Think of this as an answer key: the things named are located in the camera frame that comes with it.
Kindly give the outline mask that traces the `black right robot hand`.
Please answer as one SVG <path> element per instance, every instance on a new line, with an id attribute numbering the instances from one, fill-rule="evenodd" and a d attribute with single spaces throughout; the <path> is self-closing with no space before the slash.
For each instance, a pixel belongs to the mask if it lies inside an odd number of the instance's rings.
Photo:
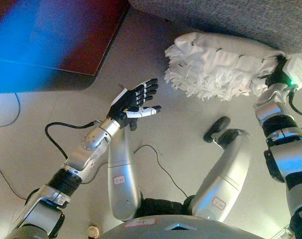
<path id="1" fill-rule="evenodd" d="M 286 84 L 297 91 L 302 88 L 302 60 L 298 57 L 287 59 L 284 56 L 278 58 L 278 65 L 266 78 L 266 85 Z"/>

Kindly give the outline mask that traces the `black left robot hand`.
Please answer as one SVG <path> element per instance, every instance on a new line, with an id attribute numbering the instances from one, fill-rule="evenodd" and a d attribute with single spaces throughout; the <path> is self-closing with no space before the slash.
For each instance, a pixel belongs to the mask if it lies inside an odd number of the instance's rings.
<path id="1" fill-rule="evenodd" d="M 157 93 L 158 79 L 153 78 L 136 86 L 134 89 L 123 89 L 112 101 L 108 119 L 115 120 L 120 128 L 127 125 L 131 131 L 137 129 L 137 119 L 157 114 L 161 106 L 145 107 L 144 103 L 153 99 Z"/>

